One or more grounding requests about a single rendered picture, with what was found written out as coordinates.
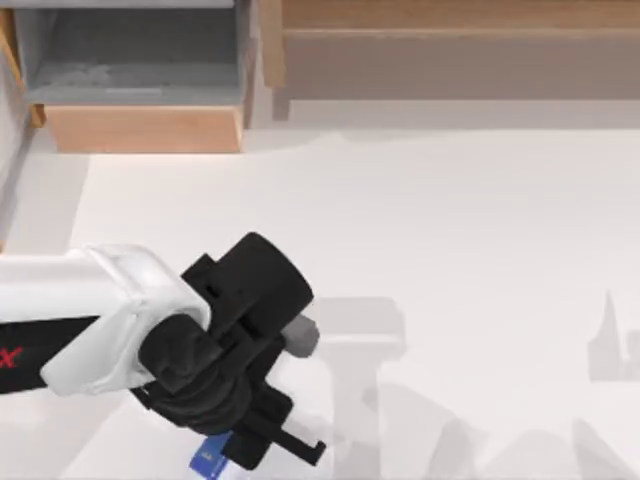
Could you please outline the pale grey rounded box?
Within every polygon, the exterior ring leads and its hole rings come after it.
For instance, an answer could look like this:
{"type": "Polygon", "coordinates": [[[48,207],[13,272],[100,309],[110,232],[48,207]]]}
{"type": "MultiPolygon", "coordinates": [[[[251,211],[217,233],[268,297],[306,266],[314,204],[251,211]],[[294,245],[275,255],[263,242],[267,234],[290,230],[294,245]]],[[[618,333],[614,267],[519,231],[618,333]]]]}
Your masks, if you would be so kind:
{"type": "Polygon", "coordinates": [[[320,331],[314,320],[299,315],[282,330],[285,350],[296,358],[309,358],[315,351],[320,331]]]}

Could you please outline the blue and white box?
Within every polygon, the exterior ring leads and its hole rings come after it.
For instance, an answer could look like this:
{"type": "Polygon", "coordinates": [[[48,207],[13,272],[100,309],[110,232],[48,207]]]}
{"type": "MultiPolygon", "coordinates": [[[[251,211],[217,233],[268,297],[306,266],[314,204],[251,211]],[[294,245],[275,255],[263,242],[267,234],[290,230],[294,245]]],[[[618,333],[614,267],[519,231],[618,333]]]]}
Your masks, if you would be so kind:
{"type": "Polygon", "coordinates": [[[229,438],[229,433],[207,437],[192,457],[190,470],[202,480],[217,480],[229,462],[223,453],[229,438]]]}

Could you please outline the wooden cupboard with open shelf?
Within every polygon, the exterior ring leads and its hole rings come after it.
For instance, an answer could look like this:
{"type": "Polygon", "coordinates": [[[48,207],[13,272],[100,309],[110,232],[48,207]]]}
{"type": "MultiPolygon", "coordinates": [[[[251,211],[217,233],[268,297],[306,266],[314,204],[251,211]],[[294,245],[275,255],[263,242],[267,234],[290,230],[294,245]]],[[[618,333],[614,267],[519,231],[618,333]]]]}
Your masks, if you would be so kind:
{"type": "Polygon", "coordinates": [[[640,99],[640,0],[0,0],[30,122],[49,105],[640,99]]]}

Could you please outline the pale wooden drawer front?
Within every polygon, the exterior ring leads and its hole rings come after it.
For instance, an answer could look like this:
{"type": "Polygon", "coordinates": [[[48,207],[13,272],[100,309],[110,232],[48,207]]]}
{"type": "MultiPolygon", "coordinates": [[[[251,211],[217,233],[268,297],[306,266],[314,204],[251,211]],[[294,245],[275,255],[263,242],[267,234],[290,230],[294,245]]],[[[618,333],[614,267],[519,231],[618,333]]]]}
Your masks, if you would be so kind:
{"type": "Polygon", "coordinates": [[[47,125],[64,153],[238,153],[241,106],[49,105],[47,125]]]}

